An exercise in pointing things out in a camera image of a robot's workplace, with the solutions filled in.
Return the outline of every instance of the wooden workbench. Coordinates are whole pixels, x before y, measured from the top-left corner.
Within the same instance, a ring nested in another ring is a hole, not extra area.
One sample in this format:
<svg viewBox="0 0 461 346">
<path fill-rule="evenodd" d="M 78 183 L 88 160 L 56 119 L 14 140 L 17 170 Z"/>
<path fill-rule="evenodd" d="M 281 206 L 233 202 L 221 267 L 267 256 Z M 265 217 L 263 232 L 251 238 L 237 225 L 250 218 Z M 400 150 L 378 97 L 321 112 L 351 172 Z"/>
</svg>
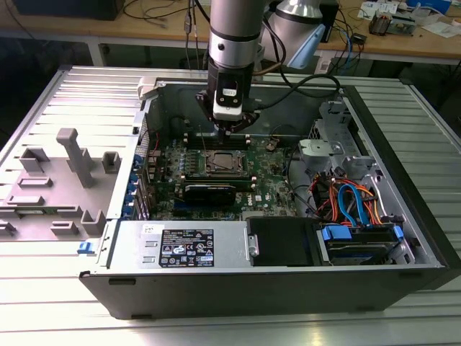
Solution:
<svg viewBox="0 0 461 346">
<path fill-rule="evenodd" d="M 357 19 L 358 6 L 361 3 L 362 0 L 341 0 L 346 21 L 354 28 L 355 32 L 367 36 L 367 42 L 362 54 L 363 58 L 395 61 L 414 60 L 415 62 L 427 63 L 457 63 L 461 59 L 461 35 L 443 38 L 420 27 L 410 37 L 370 35 L 368 33 L 369 21 Z M 148 8 L 168 4 L 168 2 L 164 0 L 144 0 L 144 4 L 145 8 Z M 187 2 L 182 0 L 168 8 L 154 10 L 151 15 L 169 13 L 177 9 L 183 9 L 186 5 Z M 185 12 L 179 12 L 167 17 L 166 24 L 168 27 L 163 29 L 147 21 L 130 18 L 123 13 L 120 13 L 115 21 L 107 22 L 92 19 L 21 16 L 12 4 L 10 6 L 21 24 L 36 38 L 87 43 L 95 65 L 103 64 L 102 58 L 97 56 L 100 43 L 177 47 L 184 44 L 182 41 L 184 41 Z M 138 4 L 133 4 L 128 11 L 135 16 L 141 15 Z M 452 7 L 448 15 L 461 17 L 461 9 Z M 208 41 L 209 25 L 198 10 L 197 26 L 201 47 L 205 47 Z M 12 19 L 2 1 L 0 1 L 0 36 L 29 37 Z M 339 37 L 339 32 L 334 30 L 329 42 L 321 43 L 318 46 L 318 54 L 322 55 L 322 52 L 329 52 L 330 57 L 338 56 L 343 49 L 344 43 Z"/>
</svg>

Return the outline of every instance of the blue cable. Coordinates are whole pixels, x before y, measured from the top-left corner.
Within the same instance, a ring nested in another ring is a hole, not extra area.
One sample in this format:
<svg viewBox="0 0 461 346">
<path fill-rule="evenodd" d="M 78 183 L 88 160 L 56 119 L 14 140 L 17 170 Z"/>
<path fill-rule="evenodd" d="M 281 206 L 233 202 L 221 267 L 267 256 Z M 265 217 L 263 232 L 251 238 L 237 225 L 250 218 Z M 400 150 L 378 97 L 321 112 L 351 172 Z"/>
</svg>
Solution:
<svg viewBox="0 0 461 346">
<path fill-rule="evenodd" d="M 344 36 L 346 36 L 347 38 L 347 45 L 349 47 L 349 52 L 347 54 L 347 58 L 346 58 L 346 63 L 344 64 L 343 68 L 341 69 L 341 73 L 340 75 L 343 75 L 345 70 L 347 70 L 349 68 L 349 63 L 350 63 L 350 59 L 351 59 L 351 54 L 352 54 L 352 41 L 351 41 L 351 38 L 349 37 L 349 35 L 347 34 L 347 32 L 345 32 L 344 30 L 339 30 L 339 32 L 342 32 L 344 34 Z"/>
<path fill-rule="evenodd" d="M 346 188 L 350 188 L 352 190 L 352 192 L 354 193 L 355 199 L 357 201 L 357 210 L 359 211 L 360 222 L 362 222 L 363 225 L 368 225 L 370 222 L 368 221 L 368 216 L 365 213 L 365 210 L 363 209 L 362 196 L 360 196 L 359 190 L 354 185 L 344 184 L 339 189 L 339 191 L 338 191 L 339 210 L 343 213 L 343 215 L 349 221 L 351 221 L 353 227 L 357 227 L 357 222 L 355 221 L 355 219 L 352 216 L 350 216 L 347 213 L 347 210 L 346 210 L 346 208 L 344 206 L 344 196 L 343 196 L 343 194 L 344 194 L 344 191 L 346 190 Z"/>
</svg>

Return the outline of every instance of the table leg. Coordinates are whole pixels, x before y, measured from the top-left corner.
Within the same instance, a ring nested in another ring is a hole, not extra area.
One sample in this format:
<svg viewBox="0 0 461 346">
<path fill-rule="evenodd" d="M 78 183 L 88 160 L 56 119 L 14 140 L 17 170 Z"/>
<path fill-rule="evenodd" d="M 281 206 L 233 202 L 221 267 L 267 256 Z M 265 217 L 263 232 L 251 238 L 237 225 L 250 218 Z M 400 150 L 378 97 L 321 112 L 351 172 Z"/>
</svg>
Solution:
<svg viewBox="0 0 461 346">
<path fill-rule="evenodd" d="M 315 68 L 316 74 L 326 74 L 330 68 L 331 59 L 336 56 L 335 50 L 321 50 L 320 57 L 318 58 L 317 67 Z"/>
<path fill-rule="evenodd" d="M 93 60 L 93 65 L 106 66 L 104 54 L 102 52 L 101 46 L 99 45 L 97 37 L 92 37 L 91 40 L 86 42 L 86 44 L 88 45 L 89 53 L 91 55 L 91 59 Z"/>
</svg>

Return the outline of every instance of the black box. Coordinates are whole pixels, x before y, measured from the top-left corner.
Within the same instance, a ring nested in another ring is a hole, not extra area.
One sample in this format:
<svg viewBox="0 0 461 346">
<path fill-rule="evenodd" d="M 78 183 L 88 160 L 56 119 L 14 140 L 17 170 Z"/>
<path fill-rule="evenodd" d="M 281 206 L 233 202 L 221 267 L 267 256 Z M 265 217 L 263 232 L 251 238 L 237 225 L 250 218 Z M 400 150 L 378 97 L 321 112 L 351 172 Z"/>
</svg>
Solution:
<svg viewBox="0 0 461 346">
<path fill-rule="evenodd" d="M 321 0 L 320 11 L 323 15 L 322 23 L 325 25 L 325 32 L 321 42 L 328 42 L 338 10 L 339 4 L 337 0 Z"/>
<path fill-rule="evenodd" d="M 125 0 L 12 0 L 20 14 L 115 20 Z"/>
</svg>

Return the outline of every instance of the circuit board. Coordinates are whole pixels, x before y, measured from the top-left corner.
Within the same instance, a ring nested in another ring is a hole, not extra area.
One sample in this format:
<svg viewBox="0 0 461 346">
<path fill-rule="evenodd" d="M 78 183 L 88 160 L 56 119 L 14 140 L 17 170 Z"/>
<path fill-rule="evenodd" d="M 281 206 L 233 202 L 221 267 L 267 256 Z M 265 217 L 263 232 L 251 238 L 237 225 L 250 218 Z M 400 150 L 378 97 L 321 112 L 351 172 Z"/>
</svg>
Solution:
<svg viewBox="0 0 461 346">
<path fill-rule="evenodd" d="M 268 138 L 253 139 L 246 150 L 198 150 L 180 141 L 152 154 L 149 181 L 154 191 L 152 220 L 245 220 L 251 216 L 296 216 L 285 182 L 285 150 L 268 151 Z M 232 205 L 188 208 L 187 184 L 236 187 Z"/>
</svg>

